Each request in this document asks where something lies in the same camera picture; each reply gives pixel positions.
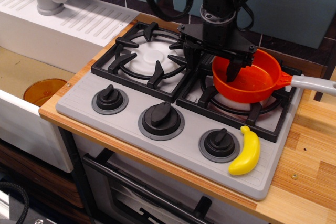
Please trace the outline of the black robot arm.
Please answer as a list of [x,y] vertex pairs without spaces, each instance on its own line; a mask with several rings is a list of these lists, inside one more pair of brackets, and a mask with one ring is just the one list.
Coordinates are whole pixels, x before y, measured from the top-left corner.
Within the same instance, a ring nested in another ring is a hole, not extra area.
[[254,16],[247,1],[203,0],[200,7],[202,23],[179,26],[179,43],[190,68],[197,66],[202,53],[216,55],[228,59],[227,82],[232,82],[241,68],[252,65],[257,47],[242,36],[242,32],[251,26],[239,28],[237,25],[237,14],[241,9],[250,17]]

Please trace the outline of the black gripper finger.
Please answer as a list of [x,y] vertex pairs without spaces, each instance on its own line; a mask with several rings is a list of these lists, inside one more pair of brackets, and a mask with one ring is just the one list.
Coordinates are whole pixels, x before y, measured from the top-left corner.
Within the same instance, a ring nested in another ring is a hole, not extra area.
[[244,67],[244,62],[241,59],[235,58],[231,60],[226,69],[226,82],[233,82],[242,67]]
[[185,41],[183,43],[183,52],[188,68],[195,70],[201,59],[202,52],[200,46],[191,41]]

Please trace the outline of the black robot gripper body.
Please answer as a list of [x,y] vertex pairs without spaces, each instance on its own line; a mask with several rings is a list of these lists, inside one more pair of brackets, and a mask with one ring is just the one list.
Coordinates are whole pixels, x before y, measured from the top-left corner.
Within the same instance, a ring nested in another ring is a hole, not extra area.
[[180,41],[191,41],[208,53],[229,61],[238,58],[244,67],[251,66],[257,48],[245,39],[237,28],[238,9],[232,4],[206,5],[200,7],[201,24],[180,25]]

